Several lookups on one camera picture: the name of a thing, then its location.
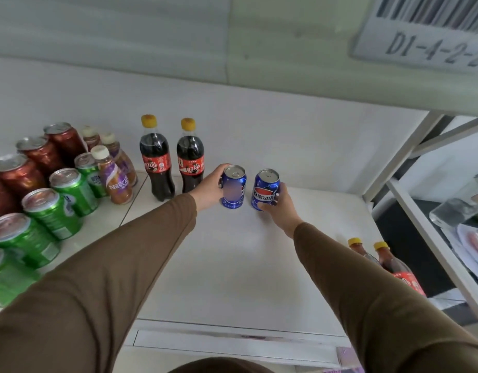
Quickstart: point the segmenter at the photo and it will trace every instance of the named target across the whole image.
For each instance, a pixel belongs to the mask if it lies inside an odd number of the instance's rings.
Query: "red can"
[[[22,209],[14,195],[0,182],[0,217],[8,213],[21,212]]]
[[[22,154],[0,157],[0,181],[19,199],[33,190],[47,187],[46,179],[35,162]]]
[[[16,143],[16,149],[34,161],[46,179],[56,170],[67,167],[47,137],[25,137]]]
[[[44,127],[44,133],[51,140],[69,168],[75,167],[75,157],[87,150],[77,130],[68,123],[57,123]]]

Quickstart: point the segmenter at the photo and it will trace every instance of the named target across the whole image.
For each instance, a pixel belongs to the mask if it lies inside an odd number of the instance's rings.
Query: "green can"
[[[91,153],[82,153],[75,158],[75,167],[87,180],[94,196],[98,199],[108,196],[106,188],[101,181],[99,169]]]
[[[71,204],[52,188],[39,188],[22,200],[25,213],[44,225],[56,238],[65,240],[78,233],[82,219]]]
[[[33,269],[49,264],[60,252],[57,239],[23,213],[8,213],[0,217],[0,248],[11,251]]]
[[[99,200],[96,199],[86,179],[76,169],[59,169],[49,177],[51,187],[62,194],[75,213],[80,216],[87,216],[99,207]]]
[[[40,274],[0,249],[0,305],[6,306],[40,278]]]

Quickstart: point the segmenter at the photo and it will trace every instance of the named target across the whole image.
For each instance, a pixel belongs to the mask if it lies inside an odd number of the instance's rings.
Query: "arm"
[[[190,194],[90,244],[0,312],[0,371],[109,372],[133,321],[223,165]]]
[[[294,239],[366,371],[431,371],[440,355],[452,371],[478,367],[477,340],[387,271],[304,223],[283,184],[280,194],[277,206],[262,209]]]

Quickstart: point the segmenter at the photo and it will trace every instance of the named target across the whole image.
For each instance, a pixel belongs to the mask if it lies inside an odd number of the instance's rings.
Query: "blue can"
[[[223,170],[222,188],[224,197],[222,204],[230,209],[239,208],[244,201],[246,188],[246,170],[239,165],[229,165]]]
[[[279,173],[273,169],[261,170],[255,178],[253,194],[251,196],[251,205],[257,211],[262,212],[258,208],[258,202],[272,204],[275,194],[279,191],[280,177]]]

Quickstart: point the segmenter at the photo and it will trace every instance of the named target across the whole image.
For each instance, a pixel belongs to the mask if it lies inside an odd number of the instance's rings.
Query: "red bottle label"
[[[205,170],[205,156],[198,158],[197,160],[183,160],[179,157],[178,169],[181,174],[184,175],[198,175]]]
[[[420,293],[421,295],[424,295],[425,296],[425,293],[424,291],[422,290],[422,287],[420,286],[420,284],[418,283],[416,277],[414,274],[412,274],[411,272],[396,272],[393,274],[395,277],[397,277],[398,279],[404,281],[408,286],[412,287],[413,289],[415,289],[418,293]]]
[[[159,157],[143,156],[143,161],[148,173],[164,173],[172,167],[170,153]]]

